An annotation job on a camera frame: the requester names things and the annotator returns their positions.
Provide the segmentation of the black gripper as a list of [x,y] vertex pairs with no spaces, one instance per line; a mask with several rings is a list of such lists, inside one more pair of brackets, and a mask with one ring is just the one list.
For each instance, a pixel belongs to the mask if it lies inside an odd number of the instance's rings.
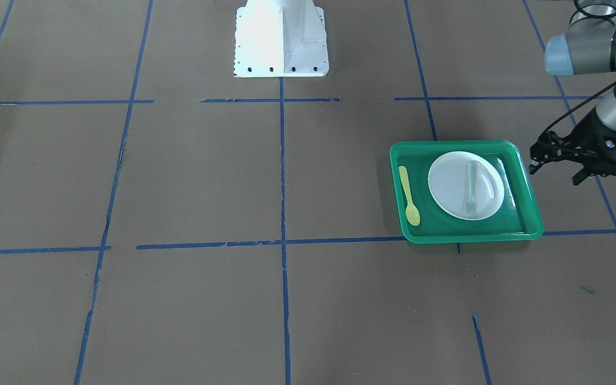
[[[581,150],[591,156],[581,155]],[[581,170],[572,176],[574,186],[591,177],[616,177],[616,131],[609,129],[597,116],[589,112],[575,125],[570,142],[555,132],[542,133],[529,149],[531,164],[528,171],[535,175],[545,164],[574,160],[582,164]]]

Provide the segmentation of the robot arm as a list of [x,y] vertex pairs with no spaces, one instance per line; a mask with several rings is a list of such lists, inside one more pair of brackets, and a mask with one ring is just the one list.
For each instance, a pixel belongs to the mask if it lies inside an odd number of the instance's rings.
[[[548,41],[544,66],[552,76],[616,72],[616,1],[575,1],[566,33]],[[529,173],[571,161],[582,166],[574,185],[590,177],[616,177],[616,81],[597,93],[601,102],[566,136],[549,125],[530,147]]]

